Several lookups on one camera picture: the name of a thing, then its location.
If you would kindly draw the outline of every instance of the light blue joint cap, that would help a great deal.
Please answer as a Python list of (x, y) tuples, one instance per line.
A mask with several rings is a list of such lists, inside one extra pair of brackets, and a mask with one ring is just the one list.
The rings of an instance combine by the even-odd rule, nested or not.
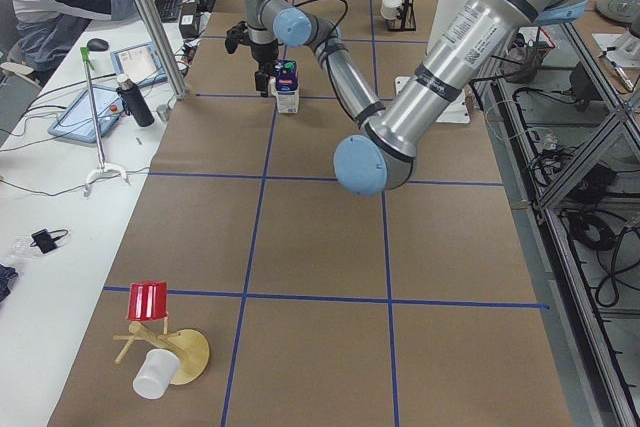
[(273, 21), (273, 32), (276, 37), (289, 47), (300, 47), (306, 44), (312, 30), (309, 17), (295, 7), (281, 10)]
[(375, 195), (387, 183), (387, 164), (382, 152), (363, 135), (347, 137), (333, 155), (338, 182), (356, 195)]
[(579, 19), (587, 8), (587, 1), (578, 4), (568, 5), (559, 9), (545, 10), (542, 12), (533, 25), (551, 25), (561, 24), (563, 22), (572, 22)]

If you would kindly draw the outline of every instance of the mouse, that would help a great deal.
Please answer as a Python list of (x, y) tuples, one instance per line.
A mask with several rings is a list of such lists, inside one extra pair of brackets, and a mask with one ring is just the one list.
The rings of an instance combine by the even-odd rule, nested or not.
[(105, 50), (109, 50), (109, 42), (104, 39), (90, 39), (87, 42), (87, 49), (92, 52), (104, 52)]

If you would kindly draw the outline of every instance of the wooden base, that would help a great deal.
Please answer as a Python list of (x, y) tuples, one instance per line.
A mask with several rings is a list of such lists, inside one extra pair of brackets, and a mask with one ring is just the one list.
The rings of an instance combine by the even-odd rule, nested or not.
[(167, 344), (174, 344), (182, 349), (175, 354), (180, 358), (180, 369), (171, 379), (172, 385), (184, 385), (197, 379), (209, 363), (210, 349), (206, 337), (197, 330), (182, 329), (177, 336), (167, 340)]

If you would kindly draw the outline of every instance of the water bottle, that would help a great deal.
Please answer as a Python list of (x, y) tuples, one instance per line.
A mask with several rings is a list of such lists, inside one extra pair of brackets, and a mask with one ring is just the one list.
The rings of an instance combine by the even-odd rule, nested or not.
[(155, 119), (138, 85), (127, 74), (118, 75), (116, 82), (118, 82), (116, 92), (122, 98), (125, 112), (133, 115), (140, 127), (147, 127), (153, 124)]

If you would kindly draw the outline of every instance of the man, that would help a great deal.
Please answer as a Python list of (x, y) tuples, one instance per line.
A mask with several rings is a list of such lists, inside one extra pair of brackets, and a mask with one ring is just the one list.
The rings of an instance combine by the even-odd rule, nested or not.
[(133, 0), (13, 0), (19, 45), (44, 85), (92, 19), (122, 20), (137, 14)]

